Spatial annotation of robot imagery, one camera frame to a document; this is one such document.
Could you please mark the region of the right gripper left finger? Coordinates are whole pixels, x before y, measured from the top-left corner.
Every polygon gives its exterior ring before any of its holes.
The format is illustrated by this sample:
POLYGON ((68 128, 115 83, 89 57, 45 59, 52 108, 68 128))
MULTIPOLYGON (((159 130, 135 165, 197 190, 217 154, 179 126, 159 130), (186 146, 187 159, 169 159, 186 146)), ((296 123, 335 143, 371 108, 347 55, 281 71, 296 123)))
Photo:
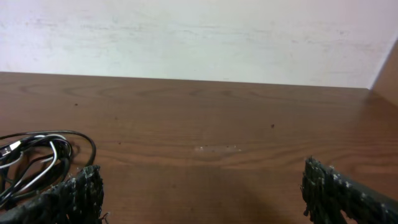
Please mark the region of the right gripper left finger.
POLYGON ((100 166, 84 167, 77 175, 1 215, 9 224, 98 224, 104 199, 100 166))

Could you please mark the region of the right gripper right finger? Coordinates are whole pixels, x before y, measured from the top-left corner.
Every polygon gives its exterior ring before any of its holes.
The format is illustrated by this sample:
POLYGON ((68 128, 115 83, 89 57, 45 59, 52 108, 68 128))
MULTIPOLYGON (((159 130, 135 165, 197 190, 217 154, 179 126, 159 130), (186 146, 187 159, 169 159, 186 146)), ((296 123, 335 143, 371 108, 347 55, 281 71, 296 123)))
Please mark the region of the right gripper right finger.
POLYGON ((397 201, 309 157, 300 186, 312 223, 397 223, 397 201))

